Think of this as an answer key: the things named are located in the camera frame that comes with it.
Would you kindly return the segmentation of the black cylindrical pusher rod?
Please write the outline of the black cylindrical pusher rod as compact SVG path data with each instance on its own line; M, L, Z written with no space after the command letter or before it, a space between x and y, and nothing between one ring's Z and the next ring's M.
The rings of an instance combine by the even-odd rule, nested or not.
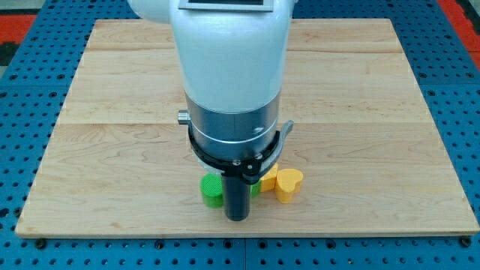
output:
M223 209L231 221L243 221L250 212L251 188L239 177L221 176Z

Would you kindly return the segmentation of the black clamp ring mount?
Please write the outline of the black clamp ring mount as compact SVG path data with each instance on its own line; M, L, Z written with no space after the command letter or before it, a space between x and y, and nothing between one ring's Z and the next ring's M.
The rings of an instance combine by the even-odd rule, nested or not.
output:
M236 177L246 185L253 185L275 165L293 125L293 120L287 121L280 130L275 131L274 138L266 149L244 160L221 160L207 154L194 139L191 127L187 130L187 138L194 156L204 169L215 175Z

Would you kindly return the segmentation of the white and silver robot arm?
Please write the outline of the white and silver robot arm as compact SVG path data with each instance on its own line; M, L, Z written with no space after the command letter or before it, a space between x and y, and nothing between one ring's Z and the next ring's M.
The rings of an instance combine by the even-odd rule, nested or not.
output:
M293 1L128 0L140 18L171 26L193 153L222 178L232 221L250 211L251 186L280 157L293 121L278 125Z

